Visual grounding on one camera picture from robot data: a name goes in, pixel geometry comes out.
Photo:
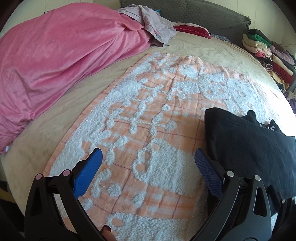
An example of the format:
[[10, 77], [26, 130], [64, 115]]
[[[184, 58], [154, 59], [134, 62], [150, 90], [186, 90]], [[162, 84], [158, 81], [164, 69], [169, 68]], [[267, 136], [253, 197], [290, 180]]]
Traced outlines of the person's left hand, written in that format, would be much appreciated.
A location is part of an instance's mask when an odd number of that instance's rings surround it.
[[109, 226], [104, 225], [101, 229], [101, 234], [107, 241], [116, 241], [114, 234]]

